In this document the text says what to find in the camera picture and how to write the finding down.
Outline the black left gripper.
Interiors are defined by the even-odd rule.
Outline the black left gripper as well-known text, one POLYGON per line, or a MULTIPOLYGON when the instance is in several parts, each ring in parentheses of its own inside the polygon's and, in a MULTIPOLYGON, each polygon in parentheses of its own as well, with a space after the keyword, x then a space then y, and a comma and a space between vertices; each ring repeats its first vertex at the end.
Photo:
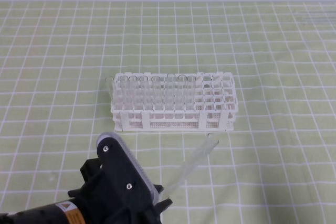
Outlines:
POLYGON ((173 203, 164 187, 153 184, 116 133, 102 133, 97 157, 85 161, 84 184, 68 195, 87 223, 162 223, 161 214, 173 203))

